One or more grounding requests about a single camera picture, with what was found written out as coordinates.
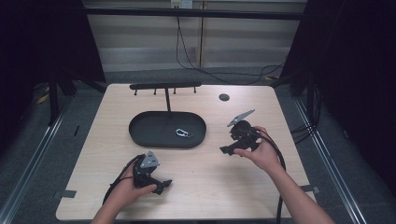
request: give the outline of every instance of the table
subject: table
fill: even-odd
[[[201,116],[206,123],[204,142],[190,149],[145,148],[128,132],[131,119],[149,110],[166,110],[163,90],[141,90],[134,95],[129,84],[109,85],[67,185],[75,198],[62,198],[60,220],[92,219],[109,184],[134,156],[152,149],[161,162],[152,176],[172,179],[162,195],[151,193],[122,210],[117,219],[221,220],[276,216],[278,192],[269,176],[251,161],[223,154],[219,147],[233,142],[227,124],[254,108],[246,120],[265,127],[283,153],[288,173],[300,186],[309,185],[304,167],[274,90],[263,86],[215,86],[177,89],[170,94],[173,111]],[[219,96],[226,93],[229,101]],[[290,214],[283,207],[282,217]]]

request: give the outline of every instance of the oval tray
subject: oval tray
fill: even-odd
[[[192,137],[177,135],[177,129]],[[129,134],[141,147],[192,148],[204,141],[206,124],[190,112],[146,111],[131,120]]]

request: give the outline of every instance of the silver carabiner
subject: silver carabiner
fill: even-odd
[[[191,138],[192,137],[192,133],[188,133],[188,132],[186,132],[184,130],[181,130],[181,129],[177,129],[176,130],[176,134],[178,136],[182,136],[182,137],[186,137],[186,138]]]

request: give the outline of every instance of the person's right hand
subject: person's right hand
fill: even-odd
[[[269,135],[265,128],[260,126],[255,126],[253,128],[259,131],[260,135],[269,138]],[[278,168],[280,166],[280,162],[274,148],[264,139],[261,140],[259,147],[254,151],[236,148],[233,153],[241,157],[250,159],[254,162],[254,164],[256,164],[267,173],[270,169]]]

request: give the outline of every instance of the electrical outlet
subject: electrical outlet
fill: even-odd
[[[181,0],[171,0],[171,8],[181,8]]]
[[[192,0],[181,0],[181,8],[192,9]]]

